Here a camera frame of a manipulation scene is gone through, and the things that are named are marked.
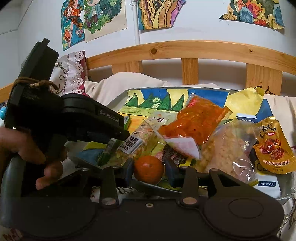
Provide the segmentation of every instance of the wooden slat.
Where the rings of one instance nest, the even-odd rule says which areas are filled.
[[[240,43],[207,40],[169,41],[132,46],[86,59],[89,69],[132,61],[205,58],[255,64],[296,75],[296,57]]]
[[[266,94],[281,94],[283,72],[254,64],[246,64],[246,88],[260,86]]]
[[[123,64],[113,64],[112,72],[113,74],[116,74],[118,72],[142,73],[143,72],[142,61],[131,61]]]
[[[198,84],[198,59],[183,58],[182,59],[182,75],[183,75],[183,85]]]
[[[7,85],[0,89],[0,103],[8,100],[13,84]]]

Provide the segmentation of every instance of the golden snack packet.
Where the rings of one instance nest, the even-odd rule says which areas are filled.
[[[276,174],[286,174],[296,170],[296,157],[291,150],[279,121],[274,116],[256,124],[260,127],[257,136],[259,144],[254,145],[263,168]]]

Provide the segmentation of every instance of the floral pillow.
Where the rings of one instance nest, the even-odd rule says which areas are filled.
[[[50,81],[59,89],[51,87],[51,92],[62,96],[69,93],[77,93],[88,96],[84,91],[84,81],[87,78],[85,52],[73,52],[59,58],[55,64]]]

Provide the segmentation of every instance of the human hand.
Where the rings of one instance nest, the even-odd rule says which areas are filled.
[[[58,159],[47,160],[30,134],[15,129],[0,127],[0,184],[5,162],[10,157],[11,153],[18,153],[24,161],[35,164],[46,163],[44,177],[36,180],[35,185],[37,190],[56,182],[60,178],[63,173],[61,161],[65,160],[67,157],[67,152],[64,150]]]

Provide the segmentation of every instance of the metal tray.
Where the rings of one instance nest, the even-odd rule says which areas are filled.
[[[138,89],[152,89],[149,88],[134,88],[128,89],[117,96],[113,101],[111,101],[107,107],[118,112],[126,103],[128,99],[128,91],[129,90],[138,90]],[[187,87],[155,87],[160,89],[188,89]],[[212,90],[212,91],[226,91],[229,94],[233,94],[238,92],[238,90],[231,89],[217,89],[217,88],[200,88],[200,87],[190,87],[190,89],[200,89],[200,90]],[[290,198],[292,198],[294,193],[294,178],[292,173],[288,173],[285,175],[277,175],[279,186],[281,189],[281,197],[276,198],[282,205],[284,205]],[[138,180],[133,179],[131,186],[136,188],[138,191],[143,191],[151,196],[179,196],[181,193],[178,191],[173,191],[169,189],[165,189],[159,186],[147,184],[144,182],[140,182]],[[207,196],[207,191],[203,188],[199,190],[200,195]]]

